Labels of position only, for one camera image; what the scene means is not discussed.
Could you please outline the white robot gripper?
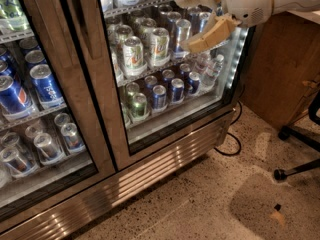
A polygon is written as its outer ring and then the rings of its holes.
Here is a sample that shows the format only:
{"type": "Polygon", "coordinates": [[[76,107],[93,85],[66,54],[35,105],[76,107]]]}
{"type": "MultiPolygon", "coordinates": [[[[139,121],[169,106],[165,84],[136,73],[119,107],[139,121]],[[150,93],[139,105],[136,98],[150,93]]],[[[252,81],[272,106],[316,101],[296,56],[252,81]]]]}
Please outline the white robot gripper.
{"type": "MultiPolygon", "coordinates": [[[[181,8],[205,6],[215,9],[221,0],[175,0],[181,8]]],[[[210,50],[237,28],[249,28],[266,22],[273,13],[274,0],[222,0],[228,13],[212,13],[203,31],[181,42],[184,51],[199,53],[210,50]]]]}

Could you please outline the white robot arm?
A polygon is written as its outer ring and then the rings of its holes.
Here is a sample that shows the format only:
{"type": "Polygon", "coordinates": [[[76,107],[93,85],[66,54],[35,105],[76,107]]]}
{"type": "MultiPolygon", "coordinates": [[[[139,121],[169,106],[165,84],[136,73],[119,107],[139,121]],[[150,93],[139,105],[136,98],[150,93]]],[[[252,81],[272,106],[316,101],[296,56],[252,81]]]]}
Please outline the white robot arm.
{"type": "Polygon", "coordinates": [[[250,28],[285,11],[317,11],[320,0],[175,0],[181,8],[199,5],[212,10],[204,30],[181,43],[190,53],[209,50],[227,39],[236,27],[250,28]]]}

